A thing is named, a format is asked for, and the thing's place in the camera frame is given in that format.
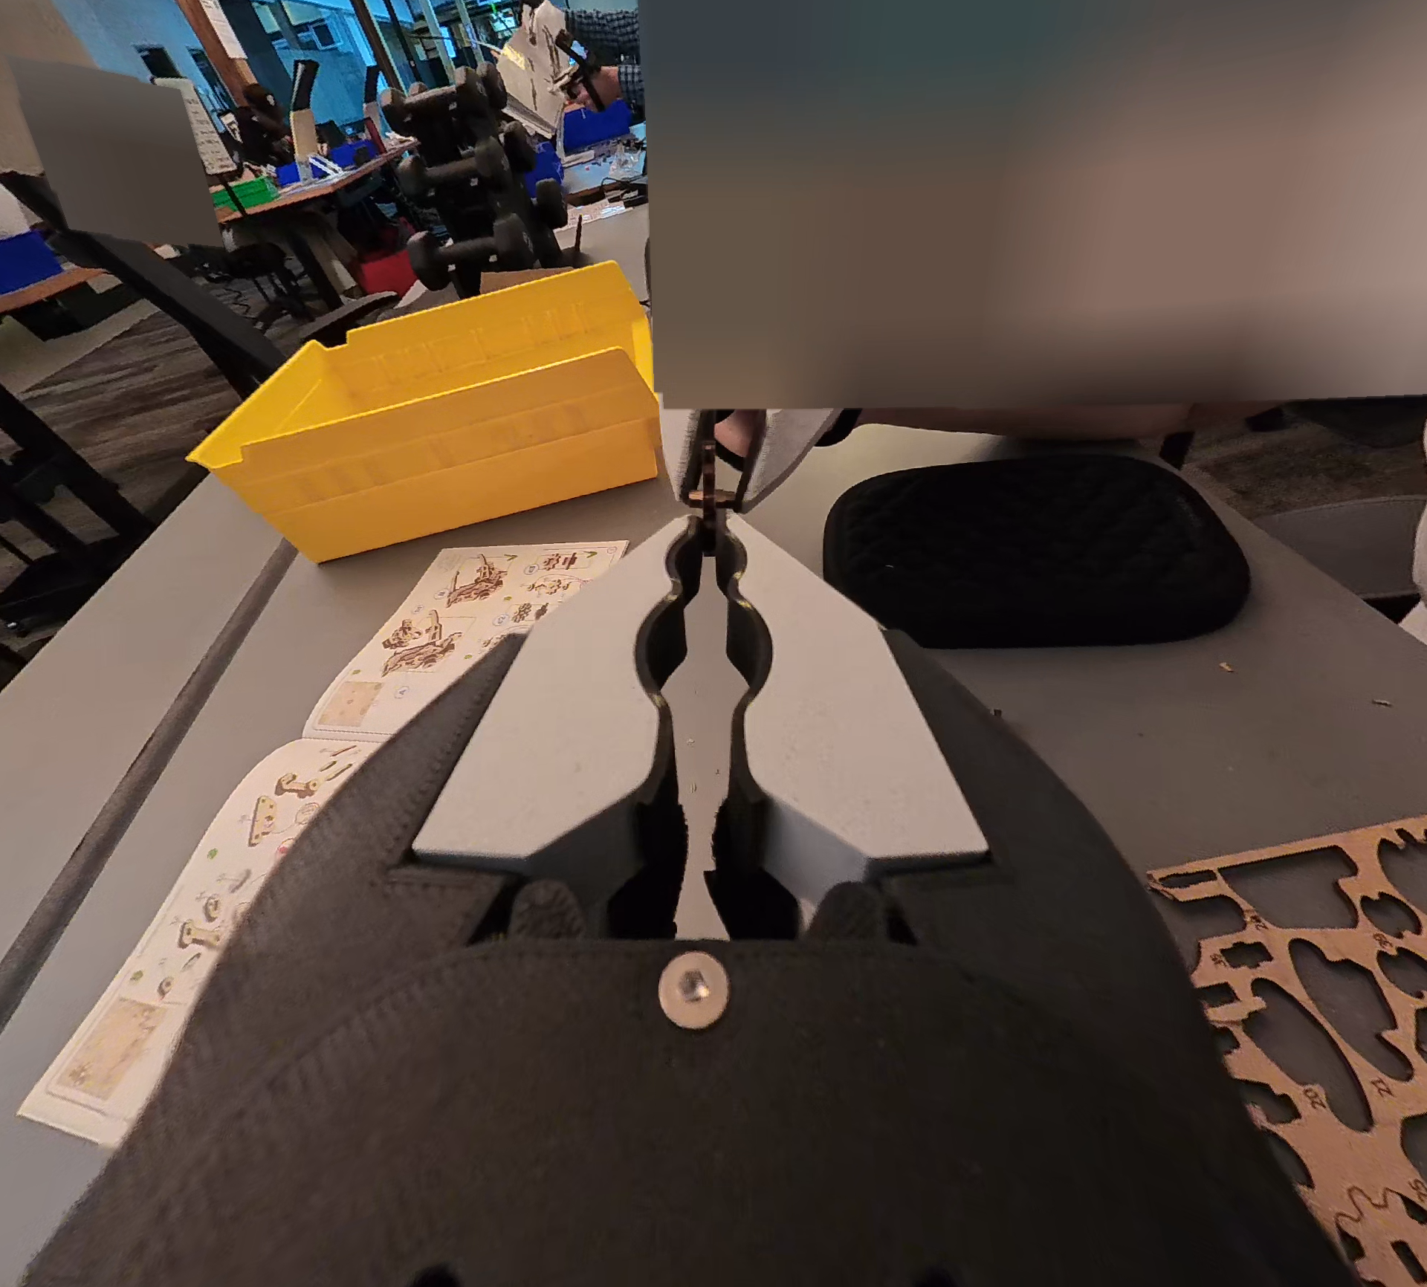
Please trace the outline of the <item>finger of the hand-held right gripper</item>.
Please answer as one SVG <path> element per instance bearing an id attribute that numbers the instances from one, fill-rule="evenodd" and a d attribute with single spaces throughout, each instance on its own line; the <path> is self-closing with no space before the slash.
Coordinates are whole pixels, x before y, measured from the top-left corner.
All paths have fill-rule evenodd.
<path id="1" fill-rule="evenodd" d="M 664 410 L 664 469 L 673 496 L 715 486 L 714 410 Z"/>
<path id="2" fill-rule="evenodd" d="M 739 473 L 739 514 L 777 490 L 816 448 L 843 440 L 849 410 L 766 410 L 762 434 Z"/>

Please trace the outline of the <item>paper instruction booklet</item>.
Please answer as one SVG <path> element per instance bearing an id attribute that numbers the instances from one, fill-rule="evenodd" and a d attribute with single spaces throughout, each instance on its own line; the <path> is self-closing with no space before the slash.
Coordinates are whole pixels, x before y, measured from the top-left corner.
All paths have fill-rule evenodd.
<path id="1" fill-rule="evenodd" d="M 126 1137 L 224 947 L 280 861 L 375 751 L 504 638 L 613 567 L 628 541 L 442 549 L 311 709 L 222 801 L 105 992 L 16 1108 L 102 1149 Z"/>

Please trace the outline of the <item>yellow plastic bin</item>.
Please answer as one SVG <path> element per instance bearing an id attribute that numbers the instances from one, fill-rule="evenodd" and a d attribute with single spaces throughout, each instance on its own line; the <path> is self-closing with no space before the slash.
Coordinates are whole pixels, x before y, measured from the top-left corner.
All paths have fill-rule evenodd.
<path id="1" fill-rule="evenodd" d="M 188 461 L 325 564 L 658 475 L 644 309 L 616 263 L 310 341 Z"/>

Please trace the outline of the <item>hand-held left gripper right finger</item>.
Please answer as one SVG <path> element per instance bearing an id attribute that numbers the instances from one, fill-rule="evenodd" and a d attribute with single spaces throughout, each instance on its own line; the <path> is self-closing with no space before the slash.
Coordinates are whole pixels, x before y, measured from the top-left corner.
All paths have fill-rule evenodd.
<path id="1" fill-rule="evenodd" d="M 988 838 L 879 624 L 739 516 L 717 535 L 744 692 L 712 832 L 732 939 L 794 939 L 845 883 L 983 865 Z"/>

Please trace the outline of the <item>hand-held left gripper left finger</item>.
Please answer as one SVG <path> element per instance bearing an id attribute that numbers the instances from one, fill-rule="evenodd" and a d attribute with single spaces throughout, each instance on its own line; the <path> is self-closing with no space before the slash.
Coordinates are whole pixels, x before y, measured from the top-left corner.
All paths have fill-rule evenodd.
<path id="1" fill-rule="evenodd" d="M 687 868 L 664 684 L 700 579 L 687 516 L 533 632 L 412 843 L 420 862 L 554 880 L 620 939 L 670 939 Z"/>

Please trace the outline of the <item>black padded wrist rest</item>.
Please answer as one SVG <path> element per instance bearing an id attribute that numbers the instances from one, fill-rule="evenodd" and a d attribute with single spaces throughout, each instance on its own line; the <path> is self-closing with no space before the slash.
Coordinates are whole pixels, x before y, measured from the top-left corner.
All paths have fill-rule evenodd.
<path id="1" fill-rule="evenodd" d="M 1178 642 L 1231 624 L 1252 593 L 1188 483 L 1083 451 L 866 480 L 827 514 L 822 577 L 931 651 Z"/>

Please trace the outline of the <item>blue plastic bin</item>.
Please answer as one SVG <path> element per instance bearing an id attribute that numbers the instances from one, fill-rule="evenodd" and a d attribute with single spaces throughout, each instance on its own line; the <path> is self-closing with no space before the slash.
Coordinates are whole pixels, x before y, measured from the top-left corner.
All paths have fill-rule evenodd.
<path id="1" fill-rule="evenodd" d="M 24 229 L 0 241 L 0 291 L 10 296 L 61 276 L 63 264 L 45 234 Z"/>
<path id="2" fill-rule="evenodd" d="M 632 131 L 632 113 L 623 100 L 604 109 L 574 106 L 560 116 L 560 156 L 577 159 L 602 145 L 626 139 Z"/>

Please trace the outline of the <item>laser-cut wooden parts sheet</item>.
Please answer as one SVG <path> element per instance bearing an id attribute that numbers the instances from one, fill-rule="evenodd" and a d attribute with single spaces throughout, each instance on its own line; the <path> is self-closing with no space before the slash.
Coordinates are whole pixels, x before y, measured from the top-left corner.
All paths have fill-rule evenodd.
<path id="1" fill-rule="evenodd" d="M 1151 870 L 1250 1119 L 1360 1284 L 1423 1284 L 1423 816 Z"/>

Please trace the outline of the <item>dumbbell rack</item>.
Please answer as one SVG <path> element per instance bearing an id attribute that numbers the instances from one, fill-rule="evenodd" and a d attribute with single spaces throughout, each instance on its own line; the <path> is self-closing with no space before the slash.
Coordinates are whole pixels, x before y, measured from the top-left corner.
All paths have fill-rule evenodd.
<path id="1" fill-rule="evenodd" d="M 384 122 L 414 142 L 396 163 L 402 195 L 433 210 L 436 229 L 415 232 L 406 258 L 430 291 L 451 288 L 476 297 L 497 273 L 563 270 L 569 258 L 557 232 L 567 220 L 560 184 L 534 172 L 536 145 L 509 112 L 506 85 L 494 65 L 461 67 L 453 82 L 379 94 Z"/>

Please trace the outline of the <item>person's right forearm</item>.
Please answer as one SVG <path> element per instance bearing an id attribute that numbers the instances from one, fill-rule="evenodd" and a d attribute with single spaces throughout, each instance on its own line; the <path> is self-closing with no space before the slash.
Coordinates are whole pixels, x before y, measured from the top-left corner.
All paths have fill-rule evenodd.
<path id="1" fill-rule="evenodd" d="M 885 425 L 1008 440 L 1166 440 L 1231 422 L 1246 422 L 1274 403 L 1054 407 L 1039 410 L 872 410 L 858 425 Z"/>

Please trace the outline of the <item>black desk frame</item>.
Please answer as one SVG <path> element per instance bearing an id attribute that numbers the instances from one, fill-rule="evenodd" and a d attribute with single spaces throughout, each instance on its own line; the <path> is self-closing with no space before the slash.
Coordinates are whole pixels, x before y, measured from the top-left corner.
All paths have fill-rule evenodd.
<path id="1" fill-rule="evenodd" d="M 152 249 L 129 240 L 72 229 L 46 181 L 19 172 L 1 174 L 2 189 L 34 213 L 61 249 L 114 276 L 138 297 L 167 315 L 204 353 L 239 395 L 253 394 L 272 376 L 281 356 L 259 330 L 209 296 Z M 152 516 L 131 504 L 115 484 L 84 460 L 66 440 L 1 388 L 1 430 L 16 452 L 34 461 L 34 470 L 90 510 L 109 535 L 85 541 L 51 517 L 21 490 L 10 464 L 2 464 L 2 522 L 16 523 L 37 538 L 46 553 L 25 562 L 2 587 L 2 630 L 27 635 L 76 612 L 140 547 L 156 528 Z"/>

